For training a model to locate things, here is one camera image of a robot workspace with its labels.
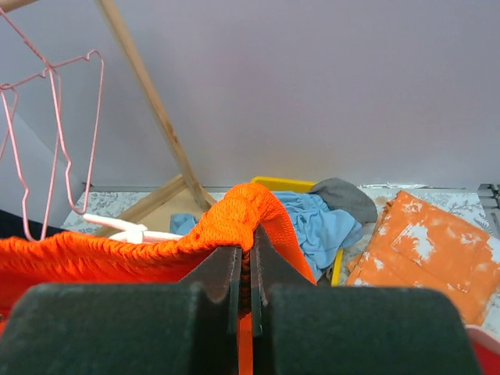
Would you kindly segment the orange mesh shorts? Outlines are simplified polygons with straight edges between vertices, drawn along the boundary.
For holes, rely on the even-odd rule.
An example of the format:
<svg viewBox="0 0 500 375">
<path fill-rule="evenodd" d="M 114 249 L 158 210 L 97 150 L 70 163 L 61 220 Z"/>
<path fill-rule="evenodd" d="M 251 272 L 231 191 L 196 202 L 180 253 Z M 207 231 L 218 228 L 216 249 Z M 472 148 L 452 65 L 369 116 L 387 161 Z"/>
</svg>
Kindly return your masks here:
<svg viewBox="0 0 500 375">
<path fill-rule="evenodd" d="M 315 284 L 284 205 L 261 184 L 245 183 L 231 188 L 179 240 L 136 245 L 77 232 L 63 232 L 39 242 L 3 239 L 1 327 L 8 326 L 13 306 L 34 285 L 177 282 L 219 246 L 236 245 L 247 255 L 259 225 L 277 252 Z"/>
</svg>

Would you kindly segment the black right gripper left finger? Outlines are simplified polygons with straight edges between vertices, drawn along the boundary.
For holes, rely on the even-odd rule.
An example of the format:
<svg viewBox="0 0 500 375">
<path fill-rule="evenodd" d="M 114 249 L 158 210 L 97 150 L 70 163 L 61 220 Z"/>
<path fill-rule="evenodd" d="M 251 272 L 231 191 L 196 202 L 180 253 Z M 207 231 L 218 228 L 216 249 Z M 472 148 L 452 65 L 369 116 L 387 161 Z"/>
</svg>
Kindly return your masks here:
<svg viewBox="0 0 500 375">
<path fill-rule="evenodd" d="M 40 284 L 1 337 L 4 374 L 234 374 L 241 250 L 175 284 Z"/>
</svg>

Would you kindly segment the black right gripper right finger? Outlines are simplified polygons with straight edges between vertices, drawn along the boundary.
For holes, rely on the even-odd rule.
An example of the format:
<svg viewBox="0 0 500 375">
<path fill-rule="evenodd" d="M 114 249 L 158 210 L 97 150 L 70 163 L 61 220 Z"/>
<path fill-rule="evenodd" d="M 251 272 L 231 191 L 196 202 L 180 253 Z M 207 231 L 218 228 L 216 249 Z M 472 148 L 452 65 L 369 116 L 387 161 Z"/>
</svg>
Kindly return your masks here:
<svg viewBox="0 0 500 375">
<path fill-rule="evenodd" d="M 479 374 L 459 313 L 441 292 L 317 287 L 259 227 L 250 252 L 256 374 Z"/>
</svg>

